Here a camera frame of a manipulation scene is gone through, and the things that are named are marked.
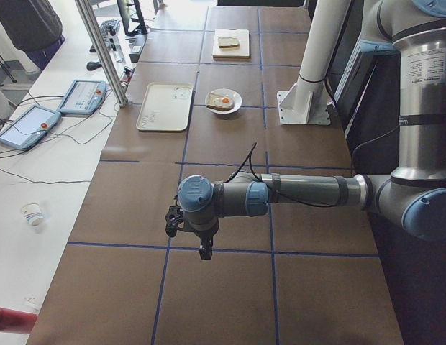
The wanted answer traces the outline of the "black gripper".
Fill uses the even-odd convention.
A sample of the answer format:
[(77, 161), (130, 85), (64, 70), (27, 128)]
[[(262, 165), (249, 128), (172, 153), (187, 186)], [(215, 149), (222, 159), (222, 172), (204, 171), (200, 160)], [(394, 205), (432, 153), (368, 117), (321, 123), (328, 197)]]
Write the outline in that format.
[(200, 238), (199, 255), (201, 260), (212, 259), (213, 238), (216, 232), (214, 230), (198, 231), (197, 237)]

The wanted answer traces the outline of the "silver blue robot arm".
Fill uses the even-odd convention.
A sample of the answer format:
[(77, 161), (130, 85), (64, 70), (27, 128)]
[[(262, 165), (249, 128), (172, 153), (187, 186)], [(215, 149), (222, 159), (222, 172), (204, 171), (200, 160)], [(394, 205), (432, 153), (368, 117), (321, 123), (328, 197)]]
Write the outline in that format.
[(401, 55), (399, 164), (388, 175), (322, 177), (234, 172), (178, 186), (165, 231), (191, 232), (212, 256), (220, 218), (261, 216), (272, 203), (358, 206), (426, 241), (446, 238), (446, 1), (366, 1), (360, 46)]

